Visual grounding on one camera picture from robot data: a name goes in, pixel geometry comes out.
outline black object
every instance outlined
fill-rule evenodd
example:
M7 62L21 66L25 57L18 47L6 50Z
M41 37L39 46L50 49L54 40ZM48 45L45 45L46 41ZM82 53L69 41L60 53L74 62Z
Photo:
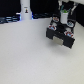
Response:
M76 8L76 20L84 26L84 5L79 4Z
M0 0L0 17L15 16L21 12L20 0Z
M46 37L48 37L51 40L53 40L53 37L57 37L63 41L64 46L72 48L72 45L74 44L75 39L70 36L65 35L64 32L66 31L66 28L68 27L71 29L71 32L74 33L74 27L76 24L76 11L74 11L72 15L71 15L71 11L70 11L69 16L68 16L67 23L72 22L73 26L68 26L67 24L62 24L60 22L60 17L61 17L60 10L58 10L58 11L59 11L58 13L55 12L55 14L53 14L52 20L50 22L50 25L53 25L53 23L56 24L56 26L55 26L56 30L53 30L52 28L48 27L46 30Z

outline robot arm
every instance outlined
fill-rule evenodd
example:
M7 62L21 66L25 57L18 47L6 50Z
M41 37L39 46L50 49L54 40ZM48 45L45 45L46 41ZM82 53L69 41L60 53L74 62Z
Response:
M53 14L50 25L47 27L46 37L59 45L72 48L74 44L74 27L76 24L76 11L78 4L84 0L59 0L59 13Z

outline white tabletop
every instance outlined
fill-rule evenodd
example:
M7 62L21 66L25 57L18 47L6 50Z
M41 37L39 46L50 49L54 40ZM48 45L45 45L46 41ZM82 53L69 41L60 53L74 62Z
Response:
M84 84L84 27L69 49L46 38L49 23L0 24L0 84Z

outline white table surface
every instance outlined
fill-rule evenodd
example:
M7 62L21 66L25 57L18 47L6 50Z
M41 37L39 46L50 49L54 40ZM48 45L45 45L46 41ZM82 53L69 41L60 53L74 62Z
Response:
M84 27L69 49L46 38L49 23L0 24L0 84L84 84Z

